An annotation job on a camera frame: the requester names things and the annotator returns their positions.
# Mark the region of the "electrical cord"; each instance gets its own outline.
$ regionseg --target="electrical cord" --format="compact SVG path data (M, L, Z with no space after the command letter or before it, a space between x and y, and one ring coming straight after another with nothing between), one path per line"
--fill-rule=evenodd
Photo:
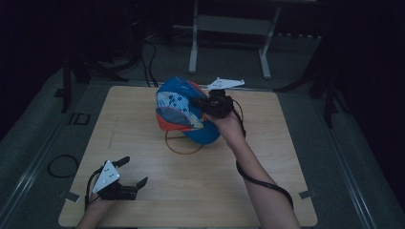
M136 64L135 66L133 66L131 69L129 69L129 70L125 71L125 72L119 73L118 75L124 75L124 74L126 74L126 73L128 73L128 72L134 70L134 69L137 68L138 66L139 66L139 61L138 61L137 64Z
M234 102L236 102L236 104L238 104L239 108L241 109L241 115L239 115L239 114L235 111L235 109L233 109L233 113L238 117L238 119L239 119L239 124L241 125L241 128L242 128L242 131L243 131L243 133L244 133L244 136L246 137L246 130L245 130L245 127L244 127L244 113L243 113L243 111L242 111L242 107L241 107L241 105L240 105L236 100L234 100L234 99L232 99L232 100L233 100ZM251 182L251 183L254 183L254 184L257 184L257 185L260 185L260 186L263 186L263 187L268 188L268 189L272 189L272 190L277 191L277 192L283 194L284 196L286 196L286 198L288 199L289 204L291 205L292 208L294 208L294 204L293 204L293 202L292 202L292 197L291 197L291 195L289 194L289 192L288 192L287 190L285 190L284 188L282 188L282 187L280 187L280 186L278 186L278 185L276 185L276 184L264 182L264 181L255 179L255 178L253 178L253 177L250 177L250 176L247 175L247 174L245 173L245 171L242 169L242 167L241 167L241 165L239 164L238 160L236 161L236 168L237 168L239 174L240 174L244 179L246 179L247 181L249 181L249 182Z
M151 80L152 80L152 82L154 84L154 87L158 88L159 84L158 84L157 80L155 79L155 77L152 74L152 63L153 63L153 60L155 59L155 56L156 56L156 46L154 44L152 44L151 42L146 41L146 40L144 41L144 43L147 44L147 45L152 46L152 48L154 50L153 54L152 54L152 57L151 57L151 60L149 61L148 66L146 66L146 61L143 58L143 56L140 58L140 60L142 62L143 70L144 70L145 81L148 84L148 86L150 87L149 78L148 78L148 74L149 74L149 77L151 78Z
M62 158L62 157L70 158L70 159L75 163L76 169L75 169L75 171L72 172L71 174L68 174L68 175L58 175L58 174L56 174L56 173L53 172L53 169L52 169L53 164L54 164L57 160L59 160L60 158ZM75 173L76 173L76 171L77 171L77 169L78 169L78 161L77 161L77 159L76 159L74 156L70 156L70 155L60 155L60 156L55 157L53 160L51 160L51 162L48 164L48 167L47 167L48 174L50 174L52 177L56 177L56 178L74 177L74 176L75 176Z
M95 201L98 200L99 198L100 198L100 196L96 197L95 199L93 199L92 201L90 201L88 205L92 204L93 202L95 202Z
M89 193L90 193L90 186L92 185L92 180L93 180L93 178L94 178L97 174L101 173L102 168L103 168L103 167L100 167L99 169L95 170L95 171L93 172L93 174L90 176L89 181L87 181L86 197L84 198L84 210L85 210L85 211L86 211L87 207L89 206L89 204L91 204L92 202L95 201L95 200L90 201L90 194L89 194Z

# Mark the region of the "forearm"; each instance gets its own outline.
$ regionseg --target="forearm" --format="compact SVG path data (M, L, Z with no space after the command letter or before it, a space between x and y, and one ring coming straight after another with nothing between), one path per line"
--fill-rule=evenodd
M229 145L245 174L276 184L245 141ZM252 205L262 228L300 228L288 199L280 192L245 180Z
M79 224L76 226L76 229L90 229L96 228L98 223L101 221L103 213L95 211L86 211L83 218L80 220Z

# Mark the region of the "white stand leg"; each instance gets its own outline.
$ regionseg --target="white stand leg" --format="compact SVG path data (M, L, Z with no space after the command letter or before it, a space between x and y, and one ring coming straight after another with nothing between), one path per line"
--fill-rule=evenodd
M193 46L191 47L190 63L188 65L188 72L195 73L197 69L197 54L199 47L197 45L197 31L198 31L198 0L194 1L194 20L193 20Z
M268 51L268 46L270 45L271 38L273 37L274 33L274 28L277 24L278 17L280 15L280 10L281 8L278 7L276 9L276 12L274 13L273 21L272 23L268 26L268 31L266 35L266 43L265 45L259 49L259 58L260 58L260 63L262 65L262 72L263 72L263 78L264 79L270 79L270 69L268 67L268 61L267 61L267 51Z

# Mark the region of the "black strap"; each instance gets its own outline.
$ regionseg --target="black strap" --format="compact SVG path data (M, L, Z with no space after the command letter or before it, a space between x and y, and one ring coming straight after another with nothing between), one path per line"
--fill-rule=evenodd
M291 195L289 194L289 192L287 192L286 189L284 189L284 188L282 188L282 187L280 187L280 186L277 186L277 185L275 185L275 184L267 183L267 182L264 182L264 181L261 181L261 180L257 180L257 179L255 179L255 178L252 178L252 177L248 176L248 175L245 173L245 171L242 169L242 167L241 167L241 165L239 164L238 161L236 161L236 168L238 169L239 174L240 174L244 179L246 179L246 180L248 180L248 181L250 181L250 182L252 182L252 183L254 183L254 184L261 185L261 186L263 186L263 187L266 187L266 188L269 188L269 189L272 189L272 190L275 190L275 191L277 191L277 192L282 193L282 194L283 194L284 196L286 196L286 198L288 199L289 204L291 204L291 207L294 208L294 204L293 204L293 202L292 202L292 197L291 197Z
M242 128L242 133L244 134L244 137L246 137L246 130L245 130L245 126L244 126L244 121L243 121L243 119L241 118L241 116L235 111L235 109L232 111L235 115L236 115L236 117L238 117L238 120L239 120L239 124L241 125L241 128Z

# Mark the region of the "human arm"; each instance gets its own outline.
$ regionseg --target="human arm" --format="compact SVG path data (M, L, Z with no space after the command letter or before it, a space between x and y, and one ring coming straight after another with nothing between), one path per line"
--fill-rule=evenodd
M101 199L98 198L97 194L92 194L91 203L84 212L84 215L76 226L76 229L96 228L96 226L101 222L110 208L116 202L116 200Z
M276 184L264 169L245 140L238 117L230 113L225 118L207 116L213 121L244 172L254 179ZM300 228L286 196L272 189L245 180L245 187L262 228Z

